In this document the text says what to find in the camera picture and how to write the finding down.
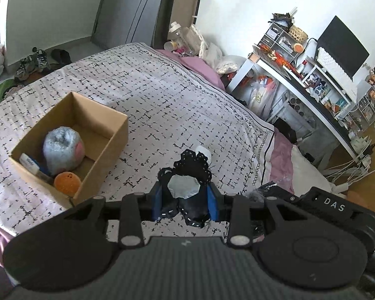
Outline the clear plastic bottle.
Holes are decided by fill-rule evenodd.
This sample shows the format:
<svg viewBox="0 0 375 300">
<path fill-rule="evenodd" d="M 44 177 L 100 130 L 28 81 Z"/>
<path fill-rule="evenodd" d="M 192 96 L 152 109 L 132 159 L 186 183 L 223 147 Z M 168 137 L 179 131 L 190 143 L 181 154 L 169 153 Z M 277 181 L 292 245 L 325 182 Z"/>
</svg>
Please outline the clear plastic bottle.
<svg viewBox="0 0 375 300">
<path fill-rule="evenodd" d="M 203 42 L 203 38 L 194 24 L 186 27 L 178 22 L 170 23 L 168 39 L 175 41 L 178 48 L 189 56 L 197 56 L 200 53 Z"/>
</svg>

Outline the grey drawer organizer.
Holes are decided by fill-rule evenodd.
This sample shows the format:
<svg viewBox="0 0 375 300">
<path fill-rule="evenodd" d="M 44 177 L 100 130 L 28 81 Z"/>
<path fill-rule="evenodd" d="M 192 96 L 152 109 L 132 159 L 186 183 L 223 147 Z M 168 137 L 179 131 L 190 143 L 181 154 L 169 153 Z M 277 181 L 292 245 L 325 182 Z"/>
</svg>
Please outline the grey drawer organizer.
<svg viewBox="0 0 375 300">
<path fill-rule="evenodd" d="M 259 46 L 267 46 L 269 49 L 277 51 L 290 62 L 297 56 L 297 52 L 294 50 L 296 43 L 297 41 L 281 27 L 271 24 L 260 39 Z"/>
</svg>

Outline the white pillow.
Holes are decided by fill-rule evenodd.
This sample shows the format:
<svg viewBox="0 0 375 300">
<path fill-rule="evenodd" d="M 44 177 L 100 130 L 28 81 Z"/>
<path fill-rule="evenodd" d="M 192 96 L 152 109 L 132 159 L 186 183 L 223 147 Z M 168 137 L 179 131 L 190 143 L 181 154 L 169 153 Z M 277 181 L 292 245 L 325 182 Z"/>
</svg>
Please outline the white pillow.
<svg viewBox="0 0 375 300">
<path fill-rule="evenodd" d="M 332 192 L 329 181 L 300 153 L 296 145 L 291 150 L 291 162 L 292 190 L 295 196 L 306 194 L 312 187 Z"/>
</svg>

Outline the white desk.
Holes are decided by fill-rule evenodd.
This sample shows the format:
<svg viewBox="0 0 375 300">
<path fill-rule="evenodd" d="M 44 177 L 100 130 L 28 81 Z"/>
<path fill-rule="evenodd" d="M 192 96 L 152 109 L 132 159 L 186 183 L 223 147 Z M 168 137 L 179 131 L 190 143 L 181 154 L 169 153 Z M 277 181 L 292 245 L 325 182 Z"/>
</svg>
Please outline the white desk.
<svg viewBox="0 0 375 300">
<path fill-rule="evenodd" d="M 280 68 L 276 66 L 275 62 L 268 62 L 263 57 L 259 57 L 257 54 L 252 53 L 245 59 L 243 65 L 238 69 L 237 73 L 226 87 L 227 93 L 231 94 L 249 71 L 257 68 L 264 70 L 269 76 L 279 81 L 285 86 L 285 88 L 287 88 L 287 90 L 298 97 L 308 109 L 316 115 L 323 125 L 328 128 L 351 158 L 356 163 L 358 162 L 358 153 L 351 145 L 348 130 L 339 125 L 338 120 L 335 119 L 320 102 L 316 102 L 316 100 L 310 96 L 310 94 L 299 83 L 297 77 L 286 67 L 283 66 Z"/>
</svg>

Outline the white shopping bag under desk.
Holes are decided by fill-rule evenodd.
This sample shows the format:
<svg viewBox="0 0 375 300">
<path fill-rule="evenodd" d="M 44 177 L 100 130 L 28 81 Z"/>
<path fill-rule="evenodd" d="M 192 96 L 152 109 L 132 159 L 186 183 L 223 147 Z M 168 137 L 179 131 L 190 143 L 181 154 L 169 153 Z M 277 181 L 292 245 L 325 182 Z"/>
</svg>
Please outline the white shopping bag under desk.
<svg viewBox="0 0 375 300">
<path fill-rule="evenodd" d="M 248 109 L 264 121 L 269 117 L 280 82 L 261 75 L 251 84 Z"/>
</svg>

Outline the brown cardboard box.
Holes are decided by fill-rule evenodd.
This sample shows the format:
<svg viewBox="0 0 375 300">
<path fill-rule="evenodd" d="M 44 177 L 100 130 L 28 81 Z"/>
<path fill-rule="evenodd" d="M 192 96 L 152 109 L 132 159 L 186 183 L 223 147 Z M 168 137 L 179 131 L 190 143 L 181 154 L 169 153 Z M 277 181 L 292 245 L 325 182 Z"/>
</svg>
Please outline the brown cardboard box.
<svg viewBox="0 0 375 300">
<path fill-rule="evenodd" d="M 129 139 L 124 113 L 70 92 L 10 154 L 22 179 L 64 208 L 99 194 Z"/>
</svg>

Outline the black monitor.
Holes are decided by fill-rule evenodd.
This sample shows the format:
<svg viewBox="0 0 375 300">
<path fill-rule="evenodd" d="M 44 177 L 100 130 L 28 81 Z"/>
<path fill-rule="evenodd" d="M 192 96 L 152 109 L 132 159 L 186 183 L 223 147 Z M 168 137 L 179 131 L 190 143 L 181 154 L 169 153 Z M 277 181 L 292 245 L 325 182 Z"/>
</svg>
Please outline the black monitor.
<svg viewBox="0 0 375 300">
<path fill-rule="evenodd" d="M 323 48 L 351 79 L 369 57 L 365 46 L 336 15 L 319 37 L 317 47 Z"/>
</svg>

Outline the white keyboard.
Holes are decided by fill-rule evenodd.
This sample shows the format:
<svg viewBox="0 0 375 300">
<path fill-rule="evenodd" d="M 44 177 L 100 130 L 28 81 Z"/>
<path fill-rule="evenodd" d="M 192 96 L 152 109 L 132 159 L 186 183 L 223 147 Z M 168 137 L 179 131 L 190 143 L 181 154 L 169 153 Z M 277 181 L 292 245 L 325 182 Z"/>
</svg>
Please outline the white keyboard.
<svg viewBox="0 0 375 300">
<path fill-rule="evenodd" d="M 339 83 L 347 94 L 353 92 L 354 84 L 351 78 L 323 47 L 317 49 L 316 60 Z"/>
</svg>

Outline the grey door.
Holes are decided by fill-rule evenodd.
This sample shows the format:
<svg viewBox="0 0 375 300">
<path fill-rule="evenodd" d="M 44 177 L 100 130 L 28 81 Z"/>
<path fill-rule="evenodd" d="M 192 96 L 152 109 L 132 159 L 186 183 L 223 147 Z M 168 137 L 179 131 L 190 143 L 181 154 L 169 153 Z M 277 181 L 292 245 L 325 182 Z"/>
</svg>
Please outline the grey door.
<svg viewBox="0 0 375 300">
<path fill-rule="evenodd" d="M 152 44 L 161 0 L 101 0 L 91 41 L 102 49 Z"/>
</svg>

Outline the leaning brown board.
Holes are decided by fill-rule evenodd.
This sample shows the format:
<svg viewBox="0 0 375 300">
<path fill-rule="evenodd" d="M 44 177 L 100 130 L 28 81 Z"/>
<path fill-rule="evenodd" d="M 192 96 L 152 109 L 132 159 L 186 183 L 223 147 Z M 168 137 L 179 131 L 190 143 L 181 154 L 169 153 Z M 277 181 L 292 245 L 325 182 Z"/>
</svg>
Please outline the leaning brown board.
<svg viewBox="0 0 375 300">
<path fill-rule="evenodd" d="M 160 49 L 169 38 L 171 23 L 182 27 L 196 23 L 201 0 L 160 0 L 151 46 Z"/>
</svg>

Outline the shoes on floor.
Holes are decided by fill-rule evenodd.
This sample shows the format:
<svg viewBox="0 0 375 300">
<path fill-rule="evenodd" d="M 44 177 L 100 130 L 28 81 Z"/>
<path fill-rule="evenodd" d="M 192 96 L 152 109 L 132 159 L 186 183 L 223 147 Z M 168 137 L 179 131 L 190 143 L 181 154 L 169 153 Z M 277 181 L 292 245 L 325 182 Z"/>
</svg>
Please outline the shoes on floor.
<svg viewBox="0 0 375 300">
<path fill-rule="evenodd" d="M 19 68 L 14 75 L 14 80 L 23 83 L 34 73 L 46 75 L 54 69 L 72 63 L 70 54 L 64 49 L 52 49 L 50 57 L 54 60 L 53 65 L 49 62 L 48 53 L 45 50 L 34 47 L 32 54 L 19 61 Z"/>
</svg>

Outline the woven basket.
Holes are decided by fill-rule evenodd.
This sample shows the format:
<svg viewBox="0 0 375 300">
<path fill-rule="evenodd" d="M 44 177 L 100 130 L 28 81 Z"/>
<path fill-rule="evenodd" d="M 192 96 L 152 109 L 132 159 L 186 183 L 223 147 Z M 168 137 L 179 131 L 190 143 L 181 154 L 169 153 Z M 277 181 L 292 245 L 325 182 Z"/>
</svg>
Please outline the woven basket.
<svg viewBox="0 0 375 300">
<path fill-rule="evenodd" d="M 288 34 L 299 44 L 303 44 L 308 40 L 308 35 L 294 24 L 290 27 Z"/>
</svg>

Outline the grey pink plush toy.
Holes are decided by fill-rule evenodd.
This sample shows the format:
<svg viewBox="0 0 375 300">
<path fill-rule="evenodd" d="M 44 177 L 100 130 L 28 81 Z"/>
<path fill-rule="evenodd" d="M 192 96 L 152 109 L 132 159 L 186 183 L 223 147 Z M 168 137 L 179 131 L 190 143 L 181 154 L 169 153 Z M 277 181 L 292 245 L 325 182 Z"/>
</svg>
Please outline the grey pink plush toy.
<svg viewBox="0 0 375 300">
<path fill-rule="evenodd" d="M 43 155 L 52 176 L 76 169 L 85 157 L 85 145 L 80 134 L 71 127 L 58 127 L 46 135 Z"/>
</svg>

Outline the plush hamburger toy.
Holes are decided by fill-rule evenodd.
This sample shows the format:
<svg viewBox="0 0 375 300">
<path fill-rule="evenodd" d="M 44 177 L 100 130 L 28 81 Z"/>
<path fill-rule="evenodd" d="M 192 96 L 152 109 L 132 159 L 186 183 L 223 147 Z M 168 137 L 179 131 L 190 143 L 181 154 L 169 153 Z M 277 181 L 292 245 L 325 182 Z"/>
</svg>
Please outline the plush hamburger toy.
<svg viewBox="0 0 375 300">
<path fill-rule="evenodd" d="M 81 179 L 74 173 L 65 171 L 54 178 L 54 187 L 59 192 L 73 197 L 81 187 Z"/>
</svg>

